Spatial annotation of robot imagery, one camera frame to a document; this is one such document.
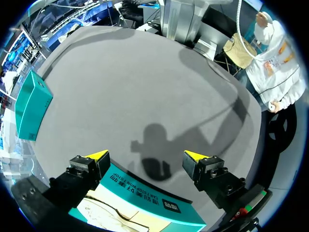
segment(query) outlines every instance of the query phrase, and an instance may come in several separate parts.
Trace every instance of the person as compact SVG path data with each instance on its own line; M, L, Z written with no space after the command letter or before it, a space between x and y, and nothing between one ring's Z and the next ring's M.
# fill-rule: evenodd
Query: person
M4 69L2 65L0 65L0 78L4 77Z
M139 5L156 3L155 0L123 0L122 7L119 9L125 19L135 21L135 28L144 24L143 9Z
M265 52L257 55L251 64L236 74L236 78L259 102L262 111L277 113L297 101L306 89L301 68L295 58L291 38L282 25L259 12L256 15L254 35L258 41L268 45ZM275 106L268 107L269 102Z

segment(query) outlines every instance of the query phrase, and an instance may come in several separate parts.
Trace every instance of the teal box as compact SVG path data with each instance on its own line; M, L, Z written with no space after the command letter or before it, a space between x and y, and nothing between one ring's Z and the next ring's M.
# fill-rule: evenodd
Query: teal box
M100 184L140 211L170 222L161 232L199 232L206 226L190 203L141 183L112 163ZM76 208L72 208L69 214L87 222Z
M44 114L52 99L53 95L46 83L31 70L15 103L18 138L36 140Z

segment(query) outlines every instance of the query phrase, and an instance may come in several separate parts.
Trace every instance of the lanyard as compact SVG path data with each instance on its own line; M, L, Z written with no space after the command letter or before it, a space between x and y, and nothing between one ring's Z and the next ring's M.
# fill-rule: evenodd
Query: lanyard
M285 51L286 47L287 47L287 43L286 43L286 41L284 41L283 45L279 49L278 55L281 55ZM294 57L295 57L294 52L291 52L291 54L286 59L284 59L283 64L289 62Z

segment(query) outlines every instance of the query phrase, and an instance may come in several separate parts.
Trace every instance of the white jacket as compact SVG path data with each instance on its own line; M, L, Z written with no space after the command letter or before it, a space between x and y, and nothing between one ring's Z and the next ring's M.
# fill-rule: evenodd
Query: white jacket
M286 33L278 21L273 21L273 26L268 23L268 26L264 29L256 23L254 35L261 43L268 45L267 51L257 55L257 58L263 60L277 56L283 41L286 39ZM264 104L267 105L268 102L278 101L280 110L286 109L290 104L297 101L306 89L301 69L296 59L293 58L282 64L280 69L272 76L266 77L264 63L265 61L254 59L246 68L248 78L255 90L260 93Z

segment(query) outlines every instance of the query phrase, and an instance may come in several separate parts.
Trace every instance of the metal stand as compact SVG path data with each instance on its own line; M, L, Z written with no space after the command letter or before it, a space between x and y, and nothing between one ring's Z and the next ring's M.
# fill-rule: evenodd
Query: metal stand
M110 20L111 20L111 26L113 27L113 26L117 25L117 23L115 23L115 24L112 23L111 12L110 12L110 8L109 8L109 6L108 6L108 2L109 2L109 1L112 2L112 0L105 0L105 1L106 1L106 6L107 6L108 15L110 16Z

